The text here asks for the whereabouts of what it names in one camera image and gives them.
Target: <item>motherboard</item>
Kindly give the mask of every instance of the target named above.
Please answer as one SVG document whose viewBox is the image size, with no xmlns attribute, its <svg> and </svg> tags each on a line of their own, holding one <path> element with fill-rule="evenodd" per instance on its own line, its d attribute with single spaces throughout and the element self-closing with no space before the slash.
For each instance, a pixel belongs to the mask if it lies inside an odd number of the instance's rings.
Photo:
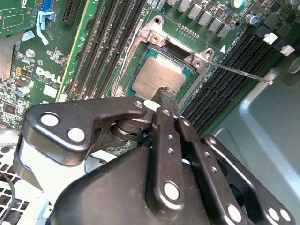
<svg viewBox="0 0 300 225">
<path fill-rule="evenodd" d="M 151 100 L 168 87 L 206 134 L 257 83 L 226 68 L 264 77 L 295 54 L 299 37 L 296 0 L 8 1 L 0 6 L 0 128 L 21 129 L 32 105 Z"/>
</svg>

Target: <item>white connector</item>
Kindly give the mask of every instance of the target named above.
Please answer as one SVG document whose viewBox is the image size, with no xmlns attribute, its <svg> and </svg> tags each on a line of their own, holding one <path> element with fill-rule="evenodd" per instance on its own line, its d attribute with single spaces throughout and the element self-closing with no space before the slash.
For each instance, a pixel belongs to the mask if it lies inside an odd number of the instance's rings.
<svg viewBox="0 0 300 225">
<path fill-rule="evenodd" d="M 276 41 L 278 38 L 278 36 L 276 36 L 275 34 L 273 33 L 270 33 L 270 34 L 266 34 L 264 36 L 264 39 L 263 41 L 266 42 L 267 44 L 271 45 L 274 43 L 274 41 Z"/>
</svg>

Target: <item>light blue clip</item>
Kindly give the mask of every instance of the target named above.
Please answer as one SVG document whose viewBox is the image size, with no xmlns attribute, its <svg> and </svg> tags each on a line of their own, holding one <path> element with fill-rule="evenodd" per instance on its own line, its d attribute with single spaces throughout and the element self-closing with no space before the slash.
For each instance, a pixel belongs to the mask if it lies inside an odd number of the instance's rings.
<svg viewBox="0 0 300 225">
<path fill-rule="evenodd" d="M 53 20 L 54 19 L 54 12 L 43 12 L 39 11 L 37 14 L 37 24 L 36 24 L 36 31 L 37 35 L 42 39 L 42 42 L 44 45 L 49 44 L 48 40 L 45 38 L 45 36 L 42 34 L 41 30 L 45 30 L 46 25 L 46 19 Z"/>
</svg>

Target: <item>gray metal panel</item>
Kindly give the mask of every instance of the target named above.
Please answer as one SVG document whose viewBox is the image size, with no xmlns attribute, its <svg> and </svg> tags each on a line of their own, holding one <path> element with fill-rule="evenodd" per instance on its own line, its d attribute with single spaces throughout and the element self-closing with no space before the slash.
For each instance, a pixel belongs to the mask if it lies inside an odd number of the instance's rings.
<svg viewBox="0 0 300 225">
<path fill-rule="evenodd" d="M 300 82 L 286 79 L 291 56 L 273 68 L 212 132 L 300 224 Z"/>
</svg>

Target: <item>cable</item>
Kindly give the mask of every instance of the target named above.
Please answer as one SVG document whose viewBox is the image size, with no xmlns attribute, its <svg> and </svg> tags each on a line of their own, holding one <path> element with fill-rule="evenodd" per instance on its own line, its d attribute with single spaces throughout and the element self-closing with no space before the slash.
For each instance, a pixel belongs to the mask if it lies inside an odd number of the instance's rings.
<svg viewBox="0 0 300 225">
<path fill-rule="evenodd" d="M 11 196 L 12 196 L 11 197 L 11 202 L 10 202 L 10 205 L 9 205 L 8 209 L 5 211 L 5 213 L 3 214 L 2 218 L 0 219 L 0 225 L 1 225 L 2 222 L 4 221 L 4 219 L 7 217 L 7 215 L 11 211 L 11 208 L 13 207 L 13 205 L 15 203 L 15 187 L 14 187 L 14 184 L 12 183 L 12 181 L 10 180 L 10 178 L 8 178 L 7 175 L 5 175 L 1 171 L 0 171 L 0 174 L 5 178 L 5 180 L 9 184 L 9 187 L 10 187 L 10 190 L 11 190 Z"/>
</svg>

